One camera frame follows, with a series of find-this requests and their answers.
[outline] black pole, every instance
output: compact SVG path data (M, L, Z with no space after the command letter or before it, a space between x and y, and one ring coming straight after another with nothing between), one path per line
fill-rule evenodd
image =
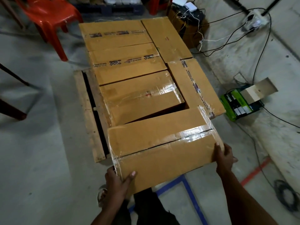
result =
M269 7L262 13L262 16L266 15L280 0L274 0Z
M249 10L243 6L238 0L230 0L232 1L237 7L239 7L246 15L248 15L250 12Z

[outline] red plastic chair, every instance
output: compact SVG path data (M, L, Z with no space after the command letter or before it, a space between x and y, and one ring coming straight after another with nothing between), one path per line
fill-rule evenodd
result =
M79 11L65 0L27 0L28 6L21 0L15 1L35 23L43 40L54 47L62 61L67 61L68 58L57 37L56 29L61 27L62 31L67 33L67 23L75 20L83 23Z

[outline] red floor marking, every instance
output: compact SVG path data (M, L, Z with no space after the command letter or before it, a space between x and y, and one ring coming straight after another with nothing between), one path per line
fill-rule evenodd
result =
M271 162L271 158L267 157L265 161L263 161L261 163L261 168L264 168L265 166L267 166L269 164L269 162ZM243 181L241 181L242 186L246 185L248 182L250 182L259 172L260 172L260 167L258 166L257 168L255 168L254 171L252 171Z

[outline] box flap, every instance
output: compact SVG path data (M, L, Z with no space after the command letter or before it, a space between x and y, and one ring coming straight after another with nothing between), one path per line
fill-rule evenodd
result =
M167 70L101 86L100 91L110 126L126 124L184 103Z
M89 52L99 85L166 70L153 43Z
M142 23L165 63L193 57L168 17L144 19Z
M278 91L277 88L267 77L259 81L255 85L252 85L246 88L245 90L241 91L241 94L244 97L244 99L247 101L247 103L251 104L277 91Z
M140 20L79 24L88 51L151 43Z
M210 118L226 112L196 59L169 62L168 67L189 108L203 106Z
M201 107L110 128L108 135L117 174L137 172L129 194L212 162L214 143L223 145Z

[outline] concrete floor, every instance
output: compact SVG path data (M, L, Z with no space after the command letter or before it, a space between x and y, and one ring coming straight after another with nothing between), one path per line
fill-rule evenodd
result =
M22 32L5 10L0 9L0 13L0 63L37 87L25 87L0 72L1 98L29 111L27 119L20 122L0 116L0 224L89 224L100 212L96 195L111 162L94 163L85 131L73 79L74 70L88 68L79 28L74 23L69 26L69 34L58 32L69 58L62 62L52 46L37 35L33 24L29 24L28 32L33 35L15 36L11 33ZM197 58L216 92L224 93L210 68ZM213 124L239 159L233 172L242 180L258 166L251 139L225 116L217 117ZM266 154L259 149L259 156L263 160ZM206 165L187 173L186 179L208 224L231 224L215 169L215 163ZM271 182L282 178L273 164L265 168L265 173ZM261 173L245 188L279 224L299 224L277 200ZM181 225L201 224L182 184L160 199ZM136 220L133 213L132 223Z

